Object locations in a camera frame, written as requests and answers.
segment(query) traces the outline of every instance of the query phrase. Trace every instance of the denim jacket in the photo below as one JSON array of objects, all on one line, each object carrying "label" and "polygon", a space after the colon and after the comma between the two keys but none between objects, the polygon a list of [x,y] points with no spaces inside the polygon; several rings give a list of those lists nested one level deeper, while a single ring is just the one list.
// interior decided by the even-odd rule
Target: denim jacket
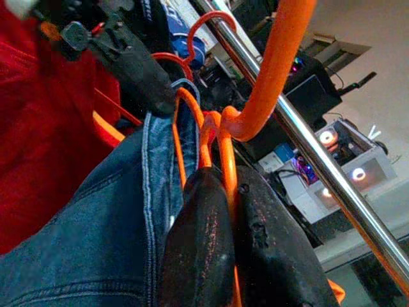
[{"label": "denim jacket", "polygon": [[[189,176],[198,131],[186,105],[178,117]],[[148,114],[61,212],[0,258],[0,306],[157,304],[166,234],[182,205],[172,120]]]}]

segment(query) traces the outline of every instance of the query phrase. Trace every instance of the red garment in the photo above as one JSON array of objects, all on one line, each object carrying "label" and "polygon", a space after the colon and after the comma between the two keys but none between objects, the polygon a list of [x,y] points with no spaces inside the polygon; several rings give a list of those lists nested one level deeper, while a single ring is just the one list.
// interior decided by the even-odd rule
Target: red garment
[{"label": "red garment", "polygon": [[69,63],[0,0],[0,254],[36,233],[111,151],[96,134],[92,111],[119,114],[115,79],[90,53]]}]

